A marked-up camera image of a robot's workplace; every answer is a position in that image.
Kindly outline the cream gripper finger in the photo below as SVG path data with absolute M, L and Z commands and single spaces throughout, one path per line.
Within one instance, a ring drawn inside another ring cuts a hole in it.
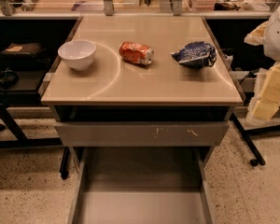
M 267 22 L 263 22 L 256 27 L 252 32 L 246 35 L 244 42 L 252 46 L 259 46 L 264 44 L 264 32 L 267 26 Z
M 280 62 L 269 69 L 260 68 L 254 86 L 254 96 L 248 105 L 245 123 L 260 126 L 280 109 Z

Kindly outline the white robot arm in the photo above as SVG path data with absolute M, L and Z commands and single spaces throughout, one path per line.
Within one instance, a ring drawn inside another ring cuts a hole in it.
M 280 108 L 280 6 L 266 22 L 248 34 L 244 42 L 253 46 L 262 45 L 265 56 L 274 60 L 268 70 L 260 68 L 245 117 L 248 125 L 260 126 Z

